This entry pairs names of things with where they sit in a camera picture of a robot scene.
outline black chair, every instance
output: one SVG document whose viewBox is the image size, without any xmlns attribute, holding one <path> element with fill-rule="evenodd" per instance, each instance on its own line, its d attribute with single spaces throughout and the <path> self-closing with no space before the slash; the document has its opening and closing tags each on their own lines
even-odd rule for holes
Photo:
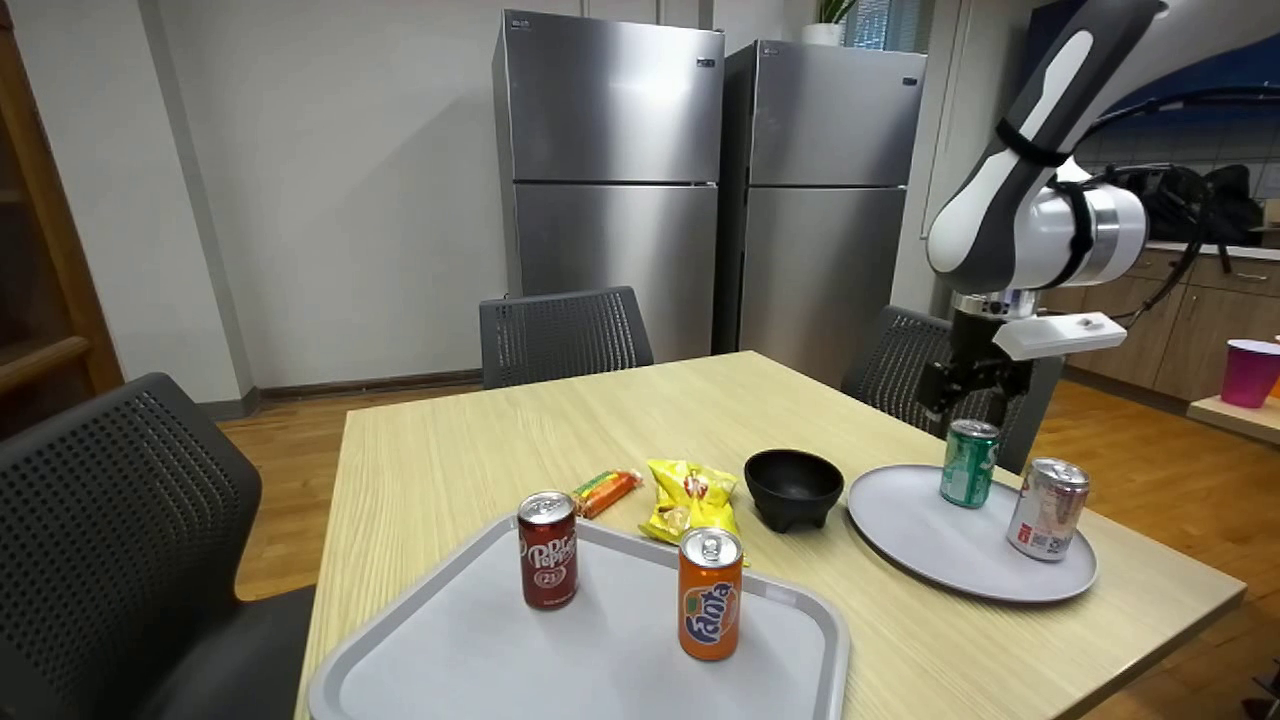
<svg viewBox="0 0 1280 720">
<path fill-rule="evenodd" d="M 254 467 L 144 375 L 0 442 L 0 717 L 282 720 L 313 588 L 235 601 Z"/>
<path fill-rule="evenodd" d="M 857 355 L 853 381 L 845 392 L 931 437 L 943 437 L 943 429 L 936 429 L 919 413 L 914 386 L 931 361 L 950 355 L 950 326 L 936 314 L 882 309 L 863 347 L 869 353 Z M 1035 433 L 1061 373 L 1063 373 L 1063 361 L 1035 361 L 1027 392 L 1021 397 L 999 397 L 999 386 L 969 392 L 950 408 L 950 420 L 970 415 L 970 420 L 999 425 L 994 464 L 1009 471 L 1021 471 L 1035 442 Z"/>
<path fill-rule="evenodd" d="M 480 303 L 484 386 L 652 363 L 632 287 L 509 297 Z"/>
</svg>

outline cabinet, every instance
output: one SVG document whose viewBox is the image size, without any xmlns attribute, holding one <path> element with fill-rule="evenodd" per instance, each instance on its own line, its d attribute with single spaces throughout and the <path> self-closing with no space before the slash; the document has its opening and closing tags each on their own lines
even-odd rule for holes
<svg viewBox="0 0 1280 720">
<path fill-rule="evenodd" d="M 1231 337 L 1280 337 L 1280 264 L 1198 260 L 1178 297 L 1178 337 L 1166 342 L 1155 386 L 1178 399 L 1217 397 L 1228 373 Z"/>
<path fill-rule="evenodd" d="M 113 383 L 118 363 L 0 2 L 0 437 Z"/>
<path fill-rule="evenodd" d="M 1172 264 L 1174 250 L 1144 250 L 1125 281 L 1053 293 L 1047 309 L 1101 309 L 1125 321 L 1162 284 Z M 1069 363 L 1172 399 L 1198 399 L 1221 392 L 1231 337 L 1280 337 L 1280 260 L 1231 260 L 1228 276 L 1207 247 L 1155 313 L 1128 325 L 1121 347 Z"/>
</svg>

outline food package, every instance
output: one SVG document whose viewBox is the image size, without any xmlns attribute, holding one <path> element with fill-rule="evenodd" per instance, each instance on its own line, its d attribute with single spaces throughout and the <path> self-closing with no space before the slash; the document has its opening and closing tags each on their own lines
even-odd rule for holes
<svg viewBox="0 0 1280 720">
<path fill-rule="evenodd" d="M 634 471 L 600 471 L 591 477 L 589 485 L 580 485 L 571 491 L 571 505 L 584 520 L 594 520 L 600 510 L 608 510 L 615 500 L 632 495 L 641 489 L 641 477 Z"/>
<path fill-rule="evenodd" d="M 641 533 L 661 545 L 680 545 L 691 528 L 735 533 L 730 477 L 691 461 L 648 461 L 655 505 Z"/>
</svg>

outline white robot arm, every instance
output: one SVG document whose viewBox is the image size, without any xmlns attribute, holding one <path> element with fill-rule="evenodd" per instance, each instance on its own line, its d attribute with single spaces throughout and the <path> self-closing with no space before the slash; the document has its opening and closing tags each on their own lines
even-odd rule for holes
<svg viewBox="0 0 1280 720">
<path fill-rule="evenodd" d="M 994 146 L 929 227 L 929 264 L 950 281 L 950 355 L 929 363 L 914 399 L 943 429 L 977 386 L 1021 397 L 1031 361 L 1125 342 L 1104 313 L 1040 314 L 1035 293 L 1106 284 L 1149 235 L 1128 188 L 1091 182 L 1069 161 L 1094 114 L 1144 72 L 1174 72 L 1272 35 L 1280 2 L 1085 0 L 994 127 Z"/>
<path fill-rule="evenodd" d="M 1160 10 L 1162 0 L 1088 0 L 1002 110 L 994 153 L 931 218 L 929 264 L 958 293 L 955 313 L 999 321 L 991 342 L 1009 361 L 1125 342 L 1101 313 L 1035 314 L 1031 293 L 1106 284 L 1149 235 L 1144 205 L 1091 182 L 1069 146 Z"/>
</svg>

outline white wall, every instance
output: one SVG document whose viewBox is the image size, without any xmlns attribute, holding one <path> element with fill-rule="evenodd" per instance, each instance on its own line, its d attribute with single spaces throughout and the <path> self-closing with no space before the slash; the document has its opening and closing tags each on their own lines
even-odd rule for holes
<svg viewBox="0 0 1280 720">
<path fill-rule="evenodd" d="M 194 227 L 137 0 L 8 0 L 123 375 L 241 399 L 235 337 Z"/>
<path fill-rule="evenodd" d="M 502 287 L 499 2 L 154 6 L 251 383 L 476 366 L 476 303 Z"/>
<path fill-rule="evenodd" d="M 802 24 L 802 2 L 788 0 L 715 0 L 712 27 L 724 31 L 724 54 L 752 41 L 797 41 Z"/>
</svg>

